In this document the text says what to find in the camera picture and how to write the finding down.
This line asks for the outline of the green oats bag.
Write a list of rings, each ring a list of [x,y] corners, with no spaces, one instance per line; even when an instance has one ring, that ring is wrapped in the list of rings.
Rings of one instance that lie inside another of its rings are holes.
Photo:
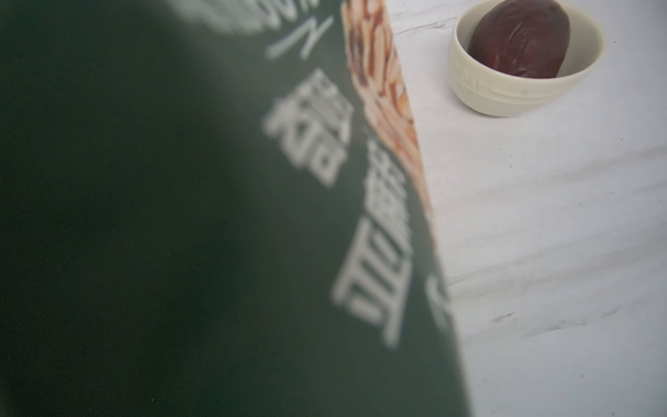
[[[1,4],[4,416],[468,416],[382,1]]]

